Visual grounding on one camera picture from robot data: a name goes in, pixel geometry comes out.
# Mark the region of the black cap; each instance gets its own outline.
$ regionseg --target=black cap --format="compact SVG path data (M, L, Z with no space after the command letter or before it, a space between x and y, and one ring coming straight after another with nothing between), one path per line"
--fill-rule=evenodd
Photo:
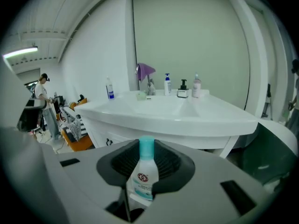
M299 61L297 59L292 61L292 73L296 73L299 70Z
M50 81L50 79L48 78L48 75L47 75L46 73L43 73L43 74L41 75L41 77L42 77L42 78L45 78L46 81Z

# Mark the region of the person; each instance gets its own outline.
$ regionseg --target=person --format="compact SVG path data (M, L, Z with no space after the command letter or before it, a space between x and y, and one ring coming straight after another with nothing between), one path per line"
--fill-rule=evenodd
M36 92L35 92L35 89L36 89L36 86L33 85L31 88L30 88L30 92L31 92L31 96L30 96L30 99L36 99ZM44 120L43 120L43 115L41 117L41 121L40 121L40 124L39 126L42 128L42 130L45 132L46 131L46 127L45 127L45 124L44 124Z
M61 135L59 132L56 116L54 115L54 112L50 105L53 102L48 98L47 91L43 86L47 81L50 81L48 79L48 75L46 73L43 73L39 78L38 83L36 84L35 95L36 98L43 99L47 102L46 107L43 109L43 116L47 122L48 130L50 131L52 138L58 140L61 138Z
M292 73L296 73L296 75L299 76L299 60L293 60L292 65ZM291 111L293 108L295 109L287 124L287 128L293 132L297 139L299 139L299 78L296 80L295 89L296 96L294 100L289 103L289 110Z

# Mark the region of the purple towel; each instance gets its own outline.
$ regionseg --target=purple towel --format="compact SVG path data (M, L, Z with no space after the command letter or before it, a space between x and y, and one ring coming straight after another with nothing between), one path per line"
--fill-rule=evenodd
M138 72L137 72L137 79L140 81L143 81L144 78L151 74L154 73L156 70L149 65L143 64L143 63L138 63L137 66L139 66Z

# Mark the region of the white bottle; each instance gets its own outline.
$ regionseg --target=white bottle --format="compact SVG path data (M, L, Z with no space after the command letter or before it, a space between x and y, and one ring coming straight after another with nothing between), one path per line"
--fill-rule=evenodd
M132 186L135 193L152 201L152 186L159 181L159 172L154 161L154 137L142 136L139 139L140 160L132 175Z
M164 81L164 95L171 94L171 81L168 76L169 76L169 73L166 73L166 79Z
M107 89L108 99L114 99L113 87L109 77L107 77L106 89Z
M199 98L200 89L201 89L201 81L198 78L198 74L195 73L195 79L194 79L193 87L192 87L192 97Z

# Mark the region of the teal cap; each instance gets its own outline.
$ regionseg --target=teal cap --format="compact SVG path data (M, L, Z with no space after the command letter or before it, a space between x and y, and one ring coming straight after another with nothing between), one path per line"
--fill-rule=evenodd
M139 138L139 155L142 160L154 158L155 138L153 136L142 136Z

